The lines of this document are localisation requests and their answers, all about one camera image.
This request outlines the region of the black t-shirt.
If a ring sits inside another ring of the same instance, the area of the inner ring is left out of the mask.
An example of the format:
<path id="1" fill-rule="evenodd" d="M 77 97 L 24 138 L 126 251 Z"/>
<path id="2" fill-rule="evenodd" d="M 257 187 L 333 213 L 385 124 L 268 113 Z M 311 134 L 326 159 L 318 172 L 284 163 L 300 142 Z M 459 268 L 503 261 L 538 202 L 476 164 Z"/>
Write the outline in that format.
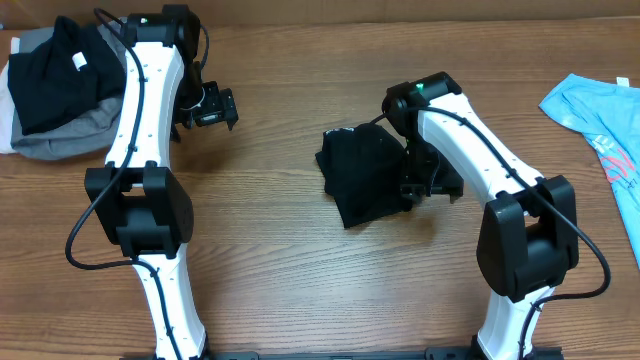
<path id="1" fill-rule="evenodd" d="M 404 147 L 382 126 L 327 130 L 315 157 L 346 229 L 412 209 L 400 192 Z"/>

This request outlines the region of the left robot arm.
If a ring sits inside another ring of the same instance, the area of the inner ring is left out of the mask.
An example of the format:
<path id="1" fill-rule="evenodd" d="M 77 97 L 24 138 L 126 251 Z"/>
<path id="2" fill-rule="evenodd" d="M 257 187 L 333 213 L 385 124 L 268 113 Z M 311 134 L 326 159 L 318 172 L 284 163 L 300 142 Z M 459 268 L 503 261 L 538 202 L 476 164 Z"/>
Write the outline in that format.
<path id="1" fill-rule="evenodd" d="M 233 127 L 233 93 L 203 81 L 198 47 L 208 33 L 186 5 L 131 14 L 115 36 L 126 49 L 126 86 L 105 164 L 85 175 L 86 212 L 97 215 L 122 251 L 121 265 L 140 278 L 155 329 L 153 358 L 208 359 L 187 269 L 193 204 L 171 171 L 170 144 L 180 139 L 178 125 Z"/>

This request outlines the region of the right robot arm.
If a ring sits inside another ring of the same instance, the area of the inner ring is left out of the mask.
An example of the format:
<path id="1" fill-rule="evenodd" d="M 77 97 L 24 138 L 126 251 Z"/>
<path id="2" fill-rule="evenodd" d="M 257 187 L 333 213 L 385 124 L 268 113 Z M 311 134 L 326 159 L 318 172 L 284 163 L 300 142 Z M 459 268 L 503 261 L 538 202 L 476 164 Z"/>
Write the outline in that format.
<path id="1" fill-rule="evenodd" d="M 382 112 L 407 141 L 401 195 L 460 198 L 470 187 L 484 209 L 476 258 L 491 289 L 485 321 L 470 345 L 429 347 L 428 359 L 560 359 L 536 347 L 543 308 L 579 260 L 575 193 L 522 162 L 479 119 L 445 72 L 386 91 Z"/>

